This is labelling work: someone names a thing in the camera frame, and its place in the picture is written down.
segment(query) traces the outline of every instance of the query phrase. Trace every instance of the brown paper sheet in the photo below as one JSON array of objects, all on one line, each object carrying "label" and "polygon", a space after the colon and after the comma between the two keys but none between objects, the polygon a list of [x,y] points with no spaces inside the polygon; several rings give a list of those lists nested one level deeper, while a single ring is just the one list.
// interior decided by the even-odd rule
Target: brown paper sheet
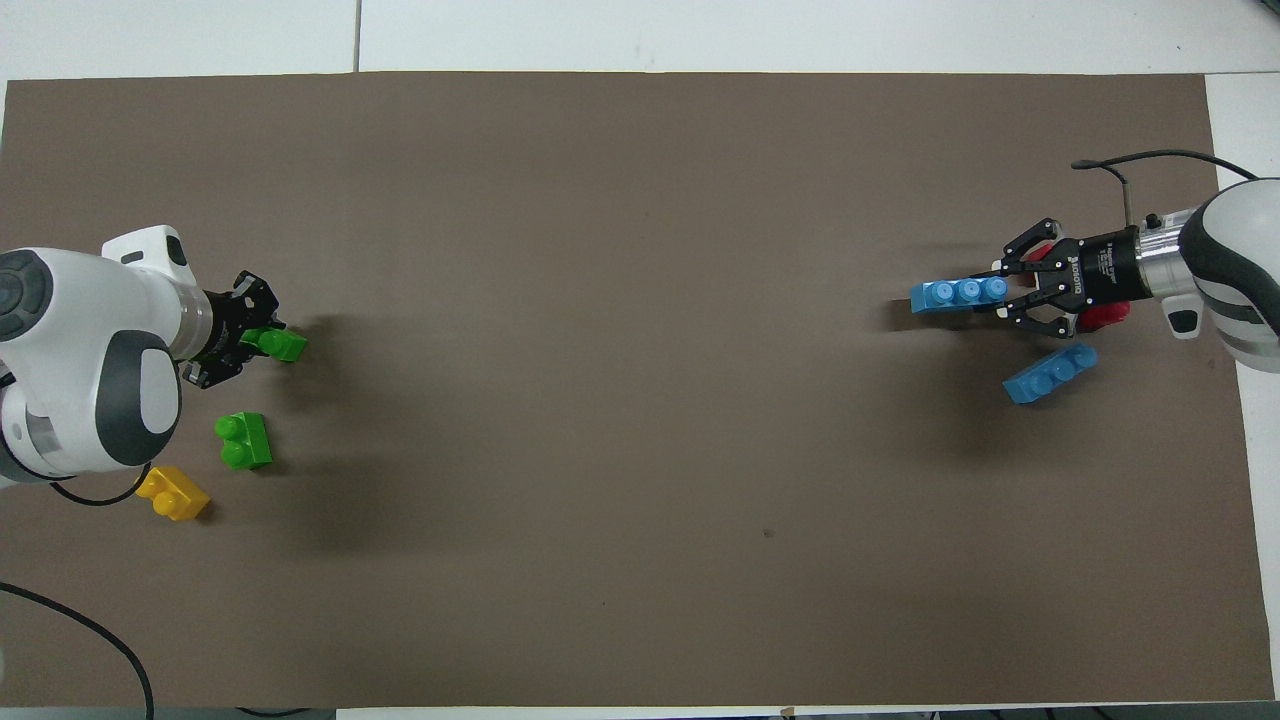
[{"label": "brown paper sheet", "polygon": [[[129,642],[163,705],[1271,697],[1233,364],[1135,307],[1056,347],[905,322],[1079,158],[1210,149],[1199,77],[360,74],[12,83],[5,247],[156,223],[311,338],[184,395],[214,498],[0,492],[0,577]],[[1140,213],[1211,168],[1133,167]],[[233,473],[216,416],[265,413]],[[125,474],[70,483],[105,496]],[[137,703],[0,598],[4,705]]]}]

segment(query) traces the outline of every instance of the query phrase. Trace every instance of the black cable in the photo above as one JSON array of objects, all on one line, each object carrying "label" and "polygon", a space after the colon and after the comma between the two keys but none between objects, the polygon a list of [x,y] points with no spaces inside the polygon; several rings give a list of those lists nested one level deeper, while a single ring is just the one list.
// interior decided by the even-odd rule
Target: black cable
[{"label": "black cable", "polygon": [[250,710],[248,707],[237,707],[244,715],[252,715],[253,717],[288,717],[289,715],[297,715],[300,712],[306,712],[311,710],[310,707],[294,707],[293,710],[280,710],[276,712],[270,712],[266,710]]},{"label": "black cable", "polygon": [[142,702],[146,706],[146,717],[147,720],[155,720],[156,701],[155,697],[151,694],[151,680],[147,678],[147,671],[142,666],[142,661],[138,660],[137,653],[134,653],[129,646],[124,644],[124,641],[115,637],[115,634],[111,633],[111,630],[108,630],[102,625],[86,618],[81,612],[72,610],[70,607],[67,607],[65,605],[58,602],[56,600],[47,598],[36,592],[31,592],[27,588],[10,585],[9,583],[5,582],[0,582],[0,591],[6,592],[9,594],[15,594],[23,600],[29,600],[31,602],[35,602],[37,605],[44,605],[45,607],[52,610],[54,612],[61,614],[67,618],[70,618],[72,620],[76,620],[81,625],[84,625],[90,630],[97,633],[106,642],[111,643],[111,647],[120,651],[120,655],[123,655],[125,660],[129,661],[129,665],[133,666],[133,671],[138,674],[138,684],[142,685]]},{"label": "black cable", "polygon": [[142,487],[142,480],[147,479],[147,473],[150,471],[151,471],[151,464],[147,462],[146,465],[142,466],[142,471],[138,473],[138,479],[133,483],[133,487],[131,487],[129,489],[122,492],[115,497],[109,497],[106,500],[92,500],[88,497],[81,497],[73,493],[72,491],[64,488],[61,483],[49,483],[49,486],[52,487],[54,491],[58,492],[58,495],[65,497],[67,500],[74,503],[88,505],[91,507],[105,507],[108,505],[115,505],[116,502],[120,502],[124,498],[129,497],[131,495],[138,492],[138,488]]},{"label": "black cable", "polygon": [[1193,160],[1201,160],[1203,163],[1212,163],[1219,168],[1226,168],[1233,173],[1240,176],[1244,179],[1258,179],[1258,176],[1245,170],[1244,168],[1236,165],[1235,163],[1228,163],[1221,158],[1216,158],[1207,152],[1197,152],[1194,150],[1147,150],[1146,152],[1134,152],[1132,155],[1120,155],[1119,158],[1111,158],[1110,160],[1076,160],[1071,163],[1073,170],[1092,170],[1096,168],[1105,168],[1107,165],[1119,165],[1121,163],[1132,163],[1133,160],[1146,160],[1147,158],[1190,158]]},{"label": "black cable", "polygon": [[1111,165],[1102,165],[1102,169],[1120,181],[1120,195],[1124,197],[1124,227],[1129,227],[1133,224],[1133,209],[1129,205],[1129,178],[1120,174],[1120,170]]}]

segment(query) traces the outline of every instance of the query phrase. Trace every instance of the lego brick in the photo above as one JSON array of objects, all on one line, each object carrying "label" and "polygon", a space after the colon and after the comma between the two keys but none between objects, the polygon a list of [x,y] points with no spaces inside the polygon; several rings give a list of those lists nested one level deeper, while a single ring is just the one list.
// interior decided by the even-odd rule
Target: lego brick
[{"label": "lego brick", "polygon": [[244,331],[241,343],[252,346],[282,363],[293,363],[307,346],[307,338],[280,328],[253,328]]},{"label": "lego brick", "polygon": [[191,520],[209,505],[205,491],[172,465],[151,468],[134,495],[150,500],[156,515],[170,520]]},{"label": "lego brick", "polygon": [[1129,316],[1130,307],[1132,304],[1128,300],[1096,305],[1080,313],[1080,318],[1075,322],[1075,329],[1076,332],[1091,333],[1107,325],[1121,323]]},{"label": "lego brick", "polygon": [[1009,295],[1005,278],[933,281],[911,288],[911,313],[946,313],[995,305]]},{"label": "lego brick", "polygon": [[260,413],[223,415],[214,423],[214,434],[223,438],[223,462],[232,470],[252,470],[271,461],[266,424]]},{"label": "lego brick", "polygon": [[1097,363],[1098,352],[1088,345],[1076,342],[1046,355],[1030,368],[1005,380],[1005,391],[1019,405],[1036,402]]}]

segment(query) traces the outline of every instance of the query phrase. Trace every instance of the green lego brick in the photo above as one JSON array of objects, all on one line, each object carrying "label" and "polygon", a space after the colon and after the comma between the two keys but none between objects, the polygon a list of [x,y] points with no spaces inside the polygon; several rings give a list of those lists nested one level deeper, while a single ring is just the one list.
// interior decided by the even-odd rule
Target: green lego brick
[{"label": "green lego brick", "polygon": [[307,338],[293,331],[279,328],[253,328],[244,331],[241,343],[256,347],[282,363],[293,363],[307,346]]},{"label": "green lego brick", "polygon": [[271,461],[260,413],[223,415],[214,423],[214,434],[223,438],[223,462],[232,470],[252,470]]}]

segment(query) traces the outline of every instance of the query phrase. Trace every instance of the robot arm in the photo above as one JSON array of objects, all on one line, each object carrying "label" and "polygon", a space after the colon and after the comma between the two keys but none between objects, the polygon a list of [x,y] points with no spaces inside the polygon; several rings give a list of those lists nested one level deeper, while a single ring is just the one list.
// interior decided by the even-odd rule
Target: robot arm
[{"label": "robot arm", "polygon": [[111,240],[100,258],[0,254],[0,360],[14,378],[0,391],[0,477],[49,482],[148,462],[178,421],[177,363],[200,387],[239,373],[261,355],[241,336],[283,328],[276,306],[248,273],[229,293],[201,291],[166,225]]},{"label": "robot arm", "polygon": [[[1004,249],[980,275],[1030,274],[1032,292],[996,314],[1051,337],[1071,337],[1080,313],[1111,302],[1155,299],[1179,340],[1213,320],[1242,364],[1280,373],[1280,178],[1249,179],[1199,208],[1148,215],[1142,227],[1084,240],[1061,237],[1046,218]],[[1052,246],[1043,255],[1028,251]],[[1050,320],[1036,307],[1055,307]]]},{"label": "robot arm", "polygon": [[1183,227],[1180,252],[1236,360],[1280,373],[1280,178],[1229,187]]}]

